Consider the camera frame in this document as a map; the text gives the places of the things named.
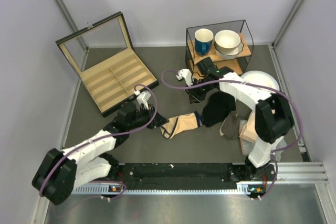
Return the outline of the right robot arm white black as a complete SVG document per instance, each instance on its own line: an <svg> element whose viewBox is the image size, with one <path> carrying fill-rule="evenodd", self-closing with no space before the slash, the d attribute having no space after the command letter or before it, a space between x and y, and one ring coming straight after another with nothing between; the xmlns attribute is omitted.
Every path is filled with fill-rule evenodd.
<svg viewBox="0 0 336 224"><path fill-rule="evenodd" d="M288 100L276 89L246 82L229 67L218 68L210 58L201 60L198 69L203 78L197 80L189 69L177 72L177 79L184 80L187 93L199 100L217 88L248 106L255 115L256 143L245 159L245 174L252 180L264 174L271 154L293 127L294 120Z"/></svg>

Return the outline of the striped grey underwear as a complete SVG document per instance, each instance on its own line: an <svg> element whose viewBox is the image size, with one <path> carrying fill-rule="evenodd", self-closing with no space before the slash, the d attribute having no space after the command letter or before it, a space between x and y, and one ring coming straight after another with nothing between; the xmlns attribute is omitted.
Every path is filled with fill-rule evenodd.
<svg viewBox="0 0 336 224"><path fill-rule="evenodd" d="M240 123L239 123L239 133L242 132L243 130L243 127L246 125L247 123L247 120L240 120ZM240 140L240 146L241 146L241 152L244 156L248 156L249 153L253 150L254 146L255 146L255 143L254 142L250 142L248 140L245 140L243 138L239 138ZM276 149L279 149L279 148L284 148L287 146L287 143L284 139L284 137L281 139L281 141L278 143L278 145L276 146ZM281 153L283 151L278 151L277 153L275 153L275 159L276 161L280 161L281 160Z"/></svg>

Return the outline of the cream ceramic bowl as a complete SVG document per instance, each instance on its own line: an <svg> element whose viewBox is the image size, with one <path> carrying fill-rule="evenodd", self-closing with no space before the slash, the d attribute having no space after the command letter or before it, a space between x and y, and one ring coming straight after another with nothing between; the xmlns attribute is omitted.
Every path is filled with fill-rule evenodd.
<svg viewBox="0 0 336 224"><path fill-rule="evenodd" d="M232 30L221 30L215 35L215 43L217 43L221 52L233 50L240 42L241 38L239 34Z"/></svg>

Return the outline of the beige underwear navy trim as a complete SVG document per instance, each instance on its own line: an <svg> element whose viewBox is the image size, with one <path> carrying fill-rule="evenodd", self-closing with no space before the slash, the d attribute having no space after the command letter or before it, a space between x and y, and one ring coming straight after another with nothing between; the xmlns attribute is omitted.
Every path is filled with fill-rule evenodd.
<svg viewBox="0 0 336 224"><path fill-rule="evenodd" d="M172 139L181 132L197 129L203 124L203 117L194 111L190 114L169 118L167 123L160 126L160 130L165 139Z"/></svg>

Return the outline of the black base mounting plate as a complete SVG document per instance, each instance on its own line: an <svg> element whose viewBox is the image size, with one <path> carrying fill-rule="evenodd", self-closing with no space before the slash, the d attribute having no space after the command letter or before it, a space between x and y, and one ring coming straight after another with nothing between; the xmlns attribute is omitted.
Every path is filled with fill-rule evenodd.
<svg viewBox="0 0 336 224"><path fill-rule="evenodd" d="M126 163L95 182L123 182L128 190L234 189L238 182L270 182L274 175L272 164L254 169L244 163Z"/></svg>

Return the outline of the white scalloped dish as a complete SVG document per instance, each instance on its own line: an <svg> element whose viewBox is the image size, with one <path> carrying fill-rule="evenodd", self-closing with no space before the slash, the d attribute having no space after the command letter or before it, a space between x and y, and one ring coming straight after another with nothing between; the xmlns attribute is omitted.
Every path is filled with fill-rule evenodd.
<svg viewBox="0 0 336 224"><path fill-rule="evenodd" d="M241 42L236 48L229 52L219 51L219 46L217 45L217 43L214 43L214 47L217 56L219 56L221 59L229 60L235 59L243 51L244 44Z"/></svg>

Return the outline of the grey underwear white band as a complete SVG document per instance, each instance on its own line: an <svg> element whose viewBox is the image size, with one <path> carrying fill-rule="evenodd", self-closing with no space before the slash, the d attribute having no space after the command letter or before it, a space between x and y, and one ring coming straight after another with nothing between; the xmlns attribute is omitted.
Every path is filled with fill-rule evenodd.
<svg viewBox="0 0 336 224"><path fill-rule="evenodd" d="M231 113L225 118L219 129L220 136L224 136L229 140L235 140L239 137L240 119L236 111Z"/></svg>

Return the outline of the white round plate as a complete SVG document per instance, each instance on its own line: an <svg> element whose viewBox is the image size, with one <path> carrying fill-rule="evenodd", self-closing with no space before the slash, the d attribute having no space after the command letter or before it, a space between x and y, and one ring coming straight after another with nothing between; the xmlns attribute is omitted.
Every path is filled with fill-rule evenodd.
<svg viewBox="0 0 336 224"><path fill-rule="evenodd" d="M241 78L252 84L273 88L278 91L280 90L276 79L263 71L247 71L241 75Z"/></svg>

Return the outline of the black compartment box glass lid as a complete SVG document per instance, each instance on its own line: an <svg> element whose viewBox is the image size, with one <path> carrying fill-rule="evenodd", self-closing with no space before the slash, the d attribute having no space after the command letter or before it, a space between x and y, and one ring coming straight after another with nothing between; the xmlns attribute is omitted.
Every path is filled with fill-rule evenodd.
<svg viewBox="0 0 336 224"><path fill-rule="evenodd" d="M56 41L103 117L135 99L134 86L159 81L134 50L122 12Z"/></svg>

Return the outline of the blue ceramic mug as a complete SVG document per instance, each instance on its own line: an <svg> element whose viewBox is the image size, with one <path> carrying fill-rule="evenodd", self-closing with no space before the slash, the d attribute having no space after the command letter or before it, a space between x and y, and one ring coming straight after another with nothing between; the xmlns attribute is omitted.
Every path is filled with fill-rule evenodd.
<svg viewBox="0 0 336 224"><path fill-rule="evenodd" d="M195 51L200 56L206 56L213 43L213 32L206 28L198 29L195 32Z"/></svg>

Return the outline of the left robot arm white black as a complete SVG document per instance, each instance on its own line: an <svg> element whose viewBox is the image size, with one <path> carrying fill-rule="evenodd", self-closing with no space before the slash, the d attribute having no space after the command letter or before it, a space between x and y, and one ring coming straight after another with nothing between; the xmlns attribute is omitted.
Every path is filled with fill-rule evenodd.
<svg viewBox="0 0 336 224"><path fill-rule="evenodd" d="M156 129L168 119L153 105L126 103L115 118L91 138L73 147L51 149L38 168L32 186L54 205L63 203L74 189L98 178L114 180L119 174L118 161L108 155L123 144L131 131Z"/></svg>

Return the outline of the black underwear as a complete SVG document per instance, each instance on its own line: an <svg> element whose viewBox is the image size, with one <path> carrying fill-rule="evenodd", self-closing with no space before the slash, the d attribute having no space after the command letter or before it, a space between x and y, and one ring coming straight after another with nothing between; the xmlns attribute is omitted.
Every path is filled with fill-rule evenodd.
<svg viewBox="0 0 336 224"><path fill-rule="evenodd" d="M206 127L211 127L222 122L231 111L235 110L236 102L232 95L221 91L213 93L202 111L204 125Z"/></svg>

